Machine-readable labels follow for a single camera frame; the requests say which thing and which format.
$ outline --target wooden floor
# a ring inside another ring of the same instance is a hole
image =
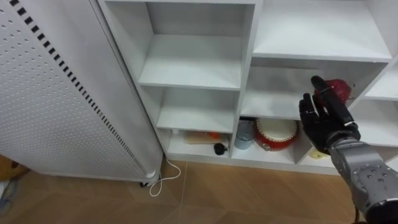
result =
[[[137,183],[50,177],[20,180],[0,223],[351,223],[350,194],[338,176],[174,162],[182,176],[157,198]],[[164,176],[175,174],[167,164]]]

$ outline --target robotic hand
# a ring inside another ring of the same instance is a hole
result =
[[[370,145],[359,141],[353,117],[326,82],[318,76],[311,82],[319,95],[306,93],[300,100],[305,134],[316,149],[331,156],[369,224],[398,223],[398,173]]]

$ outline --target white cabinet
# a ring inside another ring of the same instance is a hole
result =
[[[308,156],[301,132],[279,152],[234,147],[241,116],[299,120],[310,77],[344,79],[363,141],[398,155],[398,2],[99,0],[167,157],[335,173]],[[225,133],[229,153],[185,144],[185,131]]]

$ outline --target red and white drum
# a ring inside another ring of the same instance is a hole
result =
[[[284,119],[256,119],[256,142],[267,151],[279,151],[293,143],[297,133],[296,121]]]

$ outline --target perforated panel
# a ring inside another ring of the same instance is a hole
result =
[[[94,99],[16,0],[0,2],[0,154],[54,174],[146,179]]]

